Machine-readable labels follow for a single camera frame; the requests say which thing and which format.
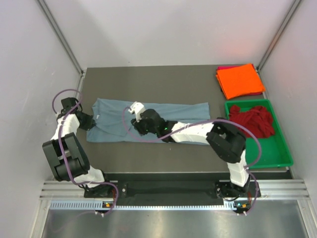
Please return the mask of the grey-blue t-shirt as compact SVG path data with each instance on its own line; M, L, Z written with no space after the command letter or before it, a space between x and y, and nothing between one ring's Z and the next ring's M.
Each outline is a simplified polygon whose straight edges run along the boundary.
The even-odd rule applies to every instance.
M136 122L136 116L123 110L131 107L132 102L98 98L92 106L95 126L87 132L86 139L92 143L138 142L135 137L146 141L155 140L171 132L177 122L195 123L210 119L208 103L194 105L143 103L145 110L141 119Z

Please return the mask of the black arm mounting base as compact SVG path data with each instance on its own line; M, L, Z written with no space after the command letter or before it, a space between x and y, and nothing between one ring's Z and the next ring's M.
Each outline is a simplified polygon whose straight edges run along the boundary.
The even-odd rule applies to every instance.
M208 203L237 198L260 196L258 184L250 178L246 193L241 196L222 196L218 188L229 185L228 173L149 173L149 174L110 174L115 180L116 188L102 185L102 190L89 193L84 190L86 198L118 197L119 205L141 204L162 205L190 202Z

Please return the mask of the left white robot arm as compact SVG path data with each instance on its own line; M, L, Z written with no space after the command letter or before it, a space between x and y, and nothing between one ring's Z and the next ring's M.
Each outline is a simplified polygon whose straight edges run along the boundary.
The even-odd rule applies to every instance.
M57 129L54 136L42 144L50 169L57 181L71 181L63 155L66 156L71 175L76 183L86 192L108 196L112 184L106 181L101 170L90 165L89 159L81 146L76 132L78 129L88 131L96 122L93 116L82 112L82 106L76 98L61 100L62 110L57 115Z

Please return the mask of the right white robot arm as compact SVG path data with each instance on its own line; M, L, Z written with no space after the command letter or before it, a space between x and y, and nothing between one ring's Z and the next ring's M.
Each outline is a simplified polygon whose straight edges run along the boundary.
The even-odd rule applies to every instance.
M217 156L227 163L230 182L218 188L222 196L243 196L249 191L250 176L246 169L246 137L224 119L215 122L182 123L163 119L155 110L129 108L135 118L131 124L143 136L155 135L165 143L193 142L209 145Z

